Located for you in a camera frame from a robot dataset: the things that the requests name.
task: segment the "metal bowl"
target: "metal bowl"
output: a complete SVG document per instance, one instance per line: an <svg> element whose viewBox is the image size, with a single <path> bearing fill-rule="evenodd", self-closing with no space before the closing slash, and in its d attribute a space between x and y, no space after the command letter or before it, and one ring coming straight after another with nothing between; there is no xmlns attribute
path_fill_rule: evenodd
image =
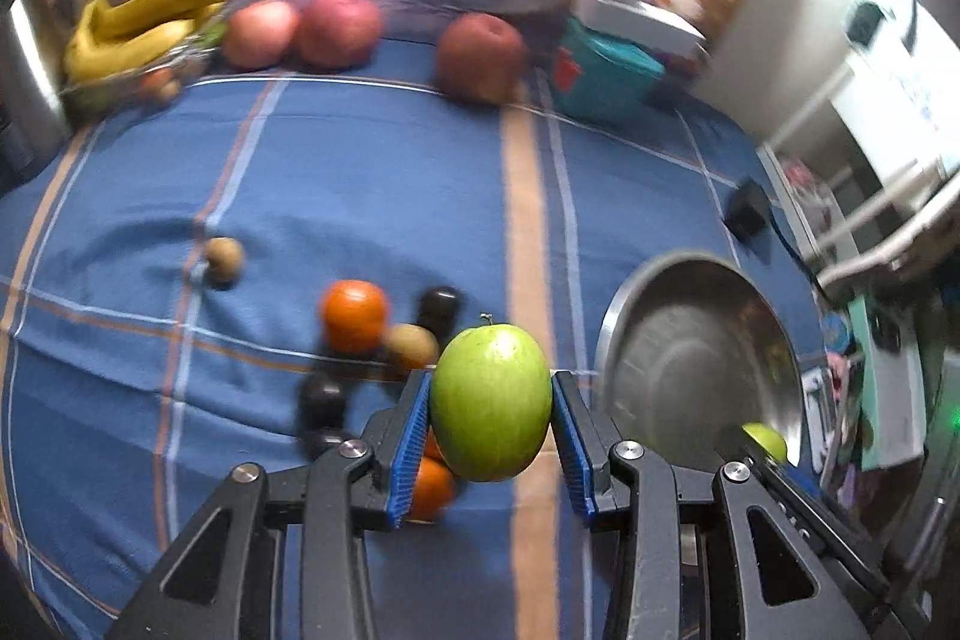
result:
<svg viewBox="0 0 960 640"><path fill-rule="evenodd" d="M736 268L704 253L647 263L613 297L597 344L597 404L666 461L713 471L717 432L759 422L800 461L803 386L790 340Z"/></svg>

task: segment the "teal container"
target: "teal container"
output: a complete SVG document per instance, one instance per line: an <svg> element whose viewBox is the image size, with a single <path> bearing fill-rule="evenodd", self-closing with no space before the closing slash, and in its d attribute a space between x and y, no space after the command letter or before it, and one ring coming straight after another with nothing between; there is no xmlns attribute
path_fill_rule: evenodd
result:
<svg viewBox="0 0 960 640"><path fill-rule="evenodd" d="M626 127L664 78L664 65L636 44L570 18L552 73L554 105L588 124Z"/></svg>

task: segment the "bunch of bananas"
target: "bunch of bananas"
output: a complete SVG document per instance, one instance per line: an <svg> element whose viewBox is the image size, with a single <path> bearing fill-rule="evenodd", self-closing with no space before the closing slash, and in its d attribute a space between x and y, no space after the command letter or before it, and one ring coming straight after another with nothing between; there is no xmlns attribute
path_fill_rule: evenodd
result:
<svg viewBox="0 0 960 640"><path fill-rule="evenodd" d="M91 82L141 68L200 28L227 0L89 0L64 54L67 76Z"/></svg>

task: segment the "red apple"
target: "red apple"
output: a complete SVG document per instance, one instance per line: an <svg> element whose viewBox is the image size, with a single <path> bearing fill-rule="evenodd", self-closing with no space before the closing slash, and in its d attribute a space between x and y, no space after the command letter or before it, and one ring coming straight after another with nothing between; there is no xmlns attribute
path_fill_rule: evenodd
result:
<svg viewBox="0 0 960 640"><path fill-rule="evenodd" d="M383 36L380 8L370 0L313 0L296 42L304 61L319 68L350 68L370 60Z"/></svg>
<svg viewBox="0 0 960 640"><path fill-rule="evenodd" d="M520 32L492 15L463 15L437 44L437 86L456 100L510 103L526 68Z"/></svg>
<svg viewBox="0 0 960 640"><path fill-rule="evenodd" d="M235 12L221 49L234 68L255 71L280 63L294 41L299 13L286 1L258 1Z"/></svg>

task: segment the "silver screw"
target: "silver screw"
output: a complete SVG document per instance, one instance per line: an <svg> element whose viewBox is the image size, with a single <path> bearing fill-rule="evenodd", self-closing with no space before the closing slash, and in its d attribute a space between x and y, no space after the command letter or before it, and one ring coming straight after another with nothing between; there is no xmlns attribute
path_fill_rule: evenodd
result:
<svg viewBox="0 0 960 640"><path fill-rule="evenodd" d="M750 480L750 467L742 461L728 461L723 465L723 476L730 482L747 482Z"/></svg>
<svg viewBox="0 0 960 640"><path fill-rule="evenodd" d="M237 482L253 482L260 477L260 468L256 464L239 464L233 468L230 477Z"/></svg>
<svg viewBox="0 0 960 640"><path fill-rule="evenodd" d="M616 453L616 455L621 458L625 458L626 461L636 461L637 458L643 456L643 446L640 445L640 442L625 439L623 442L617 442L616 446L613 446L613 453Z"/></svg>
<svg viewBox="0 0 960 640"><path fill-rule="evenodd" d="M362 439L349 439L346 442L341 442L337 450L344 458L361 458L366 456L370 447Z"/></svg>

